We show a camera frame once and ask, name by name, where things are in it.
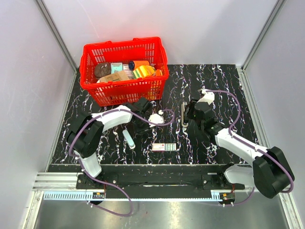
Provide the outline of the grey metal stapler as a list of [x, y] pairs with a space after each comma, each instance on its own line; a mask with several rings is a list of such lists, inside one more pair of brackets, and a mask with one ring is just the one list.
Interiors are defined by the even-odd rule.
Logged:
[[181, 106], [181, 109], [182, 109], [182, 113], [181, 113], [181, 121], [182, 121], [182, 127], [183, 128], [187, 128], [188, 127], [188, 123], [185, 122], [185, 108], [187, 106], [187, 102], [183, 101], [182, 102], [182, 106]]

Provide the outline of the light blue stapler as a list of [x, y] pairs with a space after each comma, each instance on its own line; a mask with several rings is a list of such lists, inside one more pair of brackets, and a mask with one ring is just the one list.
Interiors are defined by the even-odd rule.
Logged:
[[124, 139], [126, 140], [128, 146], [130, 149], [134, 149], [135, 148], [135, 143], [133, 141], [133, 138], [131, 137], [130, 133], [128, 132], [127, 129], [123, 130], [123, 136], [124, 136]]

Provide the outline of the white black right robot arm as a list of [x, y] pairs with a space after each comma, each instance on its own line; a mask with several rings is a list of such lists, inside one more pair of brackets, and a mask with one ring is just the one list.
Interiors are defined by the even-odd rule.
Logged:
[[183, 108], [185, 125], [195, 121], [206, 140], [234, 153], [249, 165], [226, 165], [216, 178], [220, 188], [243, 184], [256, 188], [267, 198], [293, 189], [295, 177], [280, 148], [266, 148], [233, 133], [218, 122], [207, 102], [191, 100], [189, 104], [183, 104]]

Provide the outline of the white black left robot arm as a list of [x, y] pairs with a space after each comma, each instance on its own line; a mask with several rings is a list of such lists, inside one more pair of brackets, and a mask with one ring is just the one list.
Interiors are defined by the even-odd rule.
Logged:
[[102, 186], [102, 168], [98, 162], [96, 150], [104, 132], [118, 125], [132, 123], [134, 132], [142, 134], [149, 130], [147, 111], [152, 104], [142, 97], [135, 103], [122, 105], [102, 113], [82, 112], [71, 124], [67, 136], [68, 154], [77, 157], [87, 174], [87, 184], [96, 189]]

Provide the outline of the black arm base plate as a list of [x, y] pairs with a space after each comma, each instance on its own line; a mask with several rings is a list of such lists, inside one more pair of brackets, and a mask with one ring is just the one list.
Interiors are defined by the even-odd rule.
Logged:
[[194, 187], [198, 189], [244, 190], [243, 184], [230, 184], [224, 165], [103, 165], [97, 179], [126, 187]]

